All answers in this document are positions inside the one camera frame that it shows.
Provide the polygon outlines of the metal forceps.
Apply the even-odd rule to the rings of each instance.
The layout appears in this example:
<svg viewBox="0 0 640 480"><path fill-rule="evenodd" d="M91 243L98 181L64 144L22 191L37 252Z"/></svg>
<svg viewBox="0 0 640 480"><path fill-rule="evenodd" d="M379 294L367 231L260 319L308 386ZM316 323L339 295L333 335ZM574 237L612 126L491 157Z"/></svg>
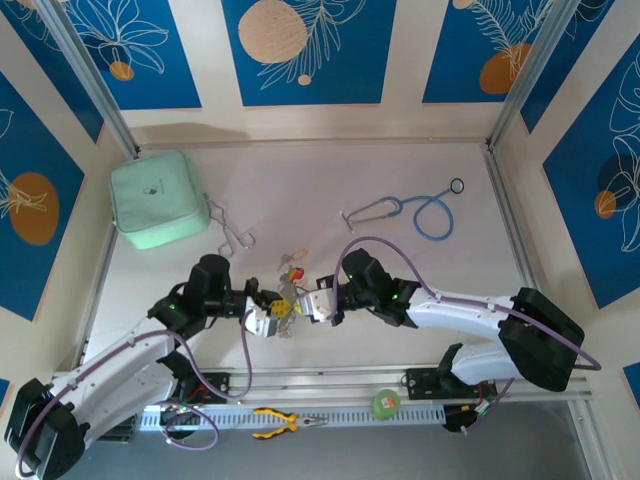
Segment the metal forceps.
<svg viewBox="0 0 640 480"><path fill-rule="evenodd" d="M209 210L209 218L215 221L222 229L225 241L218 247L218 254L227 259L234 256L236 247L251 249L256 245L256 238L251 232L238 233L228 222L225 210L217 204L208 194L204 194Z"/></svg>

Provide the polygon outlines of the mint green zip pouch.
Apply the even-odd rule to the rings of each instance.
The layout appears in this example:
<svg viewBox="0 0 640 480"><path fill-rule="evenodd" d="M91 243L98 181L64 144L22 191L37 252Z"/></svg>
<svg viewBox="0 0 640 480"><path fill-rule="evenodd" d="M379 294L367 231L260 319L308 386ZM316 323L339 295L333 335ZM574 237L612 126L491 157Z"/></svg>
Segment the mint green zip pouch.
<svg viewBox="0 0 640 480"><path fill-rule="evenodd" d="M199 171L181 151L116 167L110 174L109 189L113 223L139 250L199 234L210 224Z"/></svg>

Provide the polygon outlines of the green tape roll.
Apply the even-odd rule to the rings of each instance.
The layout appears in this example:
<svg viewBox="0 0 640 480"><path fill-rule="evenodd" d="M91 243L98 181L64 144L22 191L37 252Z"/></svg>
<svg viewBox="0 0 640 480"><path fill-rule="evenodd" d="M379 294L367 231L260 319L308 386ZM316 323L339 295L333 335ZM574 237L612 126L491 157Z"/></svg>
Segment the green tape roll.
<svg viewBox="0 0 640 480"><path fill-rule="evenodd" d="M400 407L399 395L394 390L382 389L373 398L370 412L374 420L385 421L396 415Z"/></svg>

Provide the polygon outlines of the blue stethoscope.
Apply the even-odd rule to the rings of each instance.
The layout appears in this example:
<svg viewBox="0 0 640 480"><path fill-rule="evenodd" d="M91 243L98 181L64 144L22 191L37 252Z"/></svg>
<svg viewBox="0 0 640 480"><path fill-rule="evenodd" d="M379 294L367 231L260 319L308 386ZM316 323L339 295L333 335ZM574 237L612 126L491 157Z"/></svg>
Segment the blue stethoscope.
<svg viewBox="0 0 640 480"><path fill-rule="evenodd" d="M349 231L351 233L354 233L356 225L377 221L377 220L383 220L386 218L397 217L403 212L404 207L407 204L419 202L420 205L416 208L412 217L412 223L413 223L414 229L421 237L425 238L426 240L429 240L432 242L444 241L447 238L449 238L453 233L453 230L455 228L455 218L451 208L443 200L443 198L449 194L460 195L464 192L464 189L465 189L464 181L461 178L454 178L450 181L449 187L447 189L441 191L436 195L415 195L415 196L411 196L404 199L400 199L395 196L385 196L369 203L368 205L365 205L359 209L356 209L350 213L341 211L340 216L344 221L344 223L346 224ZM362 218L362 219L356 219L356 216L358 216L359 214L362 214L365 211L371 210L372 208L382 204L390 204L391 210L384 214L369 216L367 218ZM441 235L431 235L427 233L420 226L419 216L427 207L431 205L438 205L444 211L447 217L448 227L447 227L447 230Z"/></svg>

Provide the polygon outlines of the black ribbed block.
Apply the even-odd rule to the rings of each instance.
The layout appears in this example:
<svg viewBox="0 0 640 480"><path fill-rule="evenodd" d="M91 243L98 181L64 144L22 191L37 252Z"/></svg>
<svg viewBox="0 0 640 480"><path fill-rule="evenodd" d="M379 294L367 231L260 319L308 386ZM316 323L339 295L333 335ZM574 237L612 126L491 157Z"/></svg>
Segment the black ribbed block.
<svg viewBox="0 0 640 480"><path fill-rule="evenodd" d="M101 442L127 443L131 440L137 426L137 415L125 419L98 438Z"/></svg>

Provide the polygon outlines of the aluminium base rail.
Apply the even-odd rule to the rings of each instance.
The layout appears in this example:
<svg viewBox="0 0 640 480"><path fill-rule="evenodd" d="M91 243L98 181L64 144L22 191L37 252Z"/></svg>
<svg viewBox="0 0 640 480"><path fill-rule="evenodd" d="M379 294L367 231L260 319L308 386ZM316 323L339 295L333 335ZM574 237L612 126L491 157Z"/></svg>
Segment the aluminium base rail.
<svg viewBox="0 0 640 480"><path fill-rule="evenodd" d="M436 398L428 394L424 399L409 398L409 392L417 387L409 387L405 378L409 368L429 368L431 365L397 365L372 367L330 367L330 368L266 368L253 373L249 393L231 404L247 407L338 407L366 406L375 395L383 390L395 391L403 404L461 404L477 401L479 393ZM229 372L229 383L223 390L237 395L246 385L248 375L240 369L210 369L206 373ZM593 394L585 374L572 374L564 392L556 393L536 387L524 380L515 380L503 401L574 401L592 400Z"/></svg>

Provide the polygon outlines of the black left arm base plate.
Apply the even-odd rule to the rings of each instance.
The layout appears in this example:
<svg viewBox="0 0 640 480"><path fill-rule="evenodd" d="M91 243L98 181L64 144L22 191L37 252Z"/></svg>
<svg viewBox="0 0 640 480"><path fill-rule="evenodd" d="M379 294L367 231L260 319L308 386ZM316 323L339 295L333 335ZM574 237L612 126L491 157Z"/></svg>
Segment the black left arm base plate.
<svg viewBox="0 0 640 480"><path fill-rule="evenodd" d="M230 374L227 372L205 373L205 379L223 393L228 392ZM173 398L190 405L226 404L227 400L209 390L196 376L181 380L173 393Z"/></svg>

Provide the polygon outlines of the aluminium table side rail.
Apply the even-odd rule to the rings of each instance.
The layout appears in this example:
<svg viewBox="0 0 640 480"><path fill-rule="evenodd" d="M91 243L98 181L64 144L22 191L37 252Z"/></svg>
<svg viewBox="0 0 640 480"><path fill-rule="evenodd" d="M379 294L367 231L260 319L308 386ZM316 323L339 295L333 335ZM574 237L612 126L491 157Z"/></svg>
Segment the aluminium table side rail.
<svg viewBox="0 0 640 480"><path fill-rule="evenodd" d="M515 206L510 198L507 183L500 170L498 158L489 144L483 144L483 158L492 185L495 199L502 217L514 261L523 284L539 289L533 265L528 255L524 236L521 232Z"/></svg>
<svg viewBox="0 0 640 480"><path fill-rule="evenodd" d="M113 224L110 224L98 268L96 270L96 274L94 275L94 279L92 280L89 290L89 297L79 324L74 351L71 357L72 368L77 367L83 361L86 345L88 344L88 339L97 315L100 298L104 289L104 284L111 263L117 236L118 232L116 230L116 227Z"/></svg>

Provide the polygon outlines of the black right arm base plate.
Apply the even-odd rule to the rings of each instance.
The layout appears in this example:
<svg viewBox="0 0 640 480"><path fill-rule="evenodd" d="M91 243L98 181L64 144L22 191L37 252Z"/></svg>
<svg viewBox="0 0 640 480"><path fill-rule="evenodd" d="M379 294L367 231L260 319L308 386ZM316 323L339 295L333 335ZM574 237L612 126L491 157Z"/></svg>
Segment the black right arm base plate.
<svg viewBox="0 0 640 480"><path fill-rule="evenodd" d="M407 369L401 383L406 387L410 400L492 400L498 395L493 383L469 386L450 372L437 368Z"/></svg>

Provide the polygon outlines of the yellow handled pliers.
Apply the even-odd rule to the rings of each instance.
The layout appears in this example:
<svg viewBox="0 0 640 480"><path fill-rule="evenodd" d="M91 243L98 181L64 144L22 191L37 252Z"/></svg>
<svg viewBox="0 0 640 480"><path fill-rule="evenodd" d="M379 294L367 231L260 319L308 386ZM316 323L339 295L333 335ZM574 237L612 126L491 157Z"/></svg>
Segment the yellow handled pliers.
<svg viewBox="0 0 640 480"><path fill-rule="evenodd" d="M299 429L307 427L319 427L328 424L328 420L322 416L301 417L296 413L284 413L272 408L257 408L253 410L256 415L269 415L284 422L282 426L270 432L255 432L252 437L256 440L271 440L285 433L296 433Z"/></svg>

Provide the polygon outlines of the aluminium frame post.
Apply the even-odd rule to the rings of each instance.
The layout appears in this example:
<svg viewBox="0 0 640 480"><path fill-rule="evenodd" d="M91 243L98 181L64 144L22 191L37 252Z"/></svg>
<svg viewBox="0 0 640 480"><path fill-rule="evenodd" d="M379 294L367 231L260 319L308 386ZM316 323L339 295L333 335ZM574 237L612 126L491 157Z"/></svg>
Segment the aluminium frame post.
<svg viewBox="0 0 640 480"><path fill-rule="evenodd" d="M520 73L506 96L487 137L487 150L494 154L536 85L581 0L554 0L541 25Z"/></svg>
<svg viewBox="0 0 640 480"><path fill-rule="evenodd" d="M129 159L137 159L140 154L140 147L137 145L117 102L81 37L65 13L63 6L58 0L35 0L35 3L38 13L50 34L100 115L110 127L123 152Z"/></svg>

